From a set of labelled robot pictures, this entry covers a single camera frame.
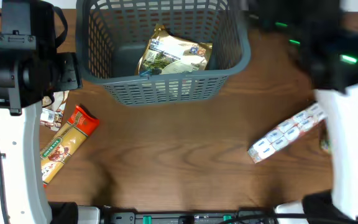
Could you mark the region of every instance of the black mount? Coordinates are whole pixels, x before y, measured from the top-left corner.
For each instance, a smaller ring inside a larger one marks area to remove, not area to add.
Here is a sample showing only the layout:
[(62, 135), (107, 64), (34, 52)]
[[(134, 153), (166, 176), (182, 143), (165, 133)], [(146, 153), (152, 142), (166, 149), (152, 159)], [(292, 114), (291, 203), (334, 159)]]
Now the black mount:
[(343, 27), (340, 0), (249, 2), (258, 28), (290, 38), (290, 56), (315, 89), (346, 93), (346, 87), (358, 84), (358, 32)]
[[(54, 15), (65, 31), (56, 38)], [(56, 91), (82, 87), (74, 53), (57, 53), (67, 36), (60, 8), (39, 0), (3, 0), (0, 33), (0, 108), (12, 116)]]

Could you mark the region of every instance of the pasta package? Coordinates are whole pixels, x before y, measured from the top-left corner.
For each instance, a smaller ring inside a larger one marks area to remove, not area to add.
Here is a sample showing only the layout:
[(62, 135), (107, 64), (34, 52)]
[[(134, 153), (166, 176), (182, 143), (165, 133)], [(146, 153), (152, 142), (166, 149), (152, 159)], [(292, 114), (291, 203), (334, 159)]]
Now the pasta package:
[(74, 113), (67, 123), (40, 152), (44, 187), (98, 126), (98, 119), (92, 118), (81, 107), (75, 106)]
[(197, 44), (171, 36), (164, 25), (157, 24), (135, 75), (147, 77), (205, 70), (211, 53), (212, 44)]

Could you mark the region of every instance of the paper label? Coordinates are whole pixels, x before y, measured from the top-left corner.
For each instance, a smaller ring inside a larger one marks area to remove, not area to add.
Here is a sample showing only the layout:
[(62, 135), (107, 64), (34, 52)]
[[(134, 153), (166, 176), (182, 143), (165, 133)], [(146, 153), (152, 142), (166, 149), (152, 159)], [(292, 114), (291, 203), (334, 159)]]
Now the paper label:
[(267, 138), (262, 138), (261, 140), (257, 141), (254, 144), (254, 149), (258, 152), (264, 151), (266, 148), (268, 148), (270, 145), (270, 142), (267, 140)]
[(52, 123), (55, 120), (55, 112), (42, 108), (41, 121)]
[(165, 45), (163, 42), (152, 39), (150, 43), (150, 50), (155, 50), (158, 53), (163, 53), (165, 56), (180, 60), (185, 49), (180, 45), (170, 44)]
[(266, 138), (269, 142), (274, 142), (276, 140), (278, 140), (279, 138), (281, 138), (283, 136), (283, 133), (279, 130), (273, 130), (269, 133), (267, 133)]
[(285, 138), (287, 138), (289, 141), (294, 141), (298, 138), (301, 131), (298, 127), (293, 127), (289, 129), (286, 133), (284, 133)]
[(149, 62), (154, 62), (155, 56), (157, 56), (157, 54), (157, 52), (149, 50), (146, 55), (146, 60), (148, 60)]
[(298, 125), (301, 131), (309, 131), (314, 126), (314, 119), (308, 118)]
[(41, 158), (46, 159), (61, 142), (62, 138), (57, 137), (56, 140), (54, 140), (54, 142), (48, 146), (48, 149), (44, 153), (42, 153)]
[(297, 113), (294, 117), (292, 117), (292, 119), (294, 119), (296, 123), (300, 123), (308, 117), (309, 114), (306, 111), (301, 111), (300, 113)]
[(319, 104), (315, 103), (312, 106), (310, 106), (307, 110), (308, 114), (310, 116), (315, 115), (318, 111), (321, 111)]
[(279, 124), (278, 128), (282, 133), (285, 133), (286, 131), (288, 131), (289, 129), (294, 127), (294, 125), (295, 125), (294, 120), (293, 119), (288, 119), (288, 120), (282, 122), (281, 124)]
[(275, 150), (280, 150), (288, 145), (288, 140), (285, 137), (282, 137), (277, 141), (273, 142), (272, 145), (275, 148)]
[(272, 154), (274, 154), (274, 152), (276, 152), (276, 150), (272, 146), (269, 146), (268, 148), (266, 148), (263, 151), (259, 152), (259, 157), (261, 159), (266, 159), (269, 156), (271, 156)]

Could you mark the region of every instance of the green connector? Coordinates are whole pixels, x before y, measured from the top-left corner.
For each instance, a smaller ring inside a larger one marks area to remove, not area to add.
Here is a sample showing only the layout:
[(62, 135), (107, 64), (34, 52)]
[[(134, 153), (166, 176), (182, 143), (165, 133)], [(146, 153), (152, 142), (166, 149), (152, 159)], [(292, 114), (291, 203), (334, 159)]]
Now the green connector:
[(143, 217), (143, 224), (152, 224), (152, 217), (144, 216)]
[(223, 215), (223, 221), (227, 221), (231, 219), (231, 215)]

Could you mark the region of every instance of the wood grain surface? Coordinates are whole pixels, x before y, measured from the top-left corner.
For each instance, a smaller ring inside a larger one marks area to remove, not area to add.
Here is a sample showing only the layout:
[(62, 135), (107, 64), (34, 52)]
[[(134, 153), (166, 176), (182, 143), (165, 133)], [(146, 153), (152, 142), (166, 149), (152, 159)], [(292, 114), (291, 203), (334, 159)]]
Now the wood grain surface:
[[(75, 51), (76, 14), (64, 12), (69, 33), (59, 51)], [(348, 15), (348, 24), (358, 30), (358, 13)], [(249, 66), (212, 100), (126, 107), (88, 82), (71, 91), (64, 122), (82, 104), (101, 125), (51, 181), (48, 200), (138, 211), (236, 210), (330, 189), (322, 125), (259, 164), (247, 155), (255, 140), (313, 102), (284, 36), (252, 30), (249, 40)], [(54, 134), (41, 127), (40, 147)]]

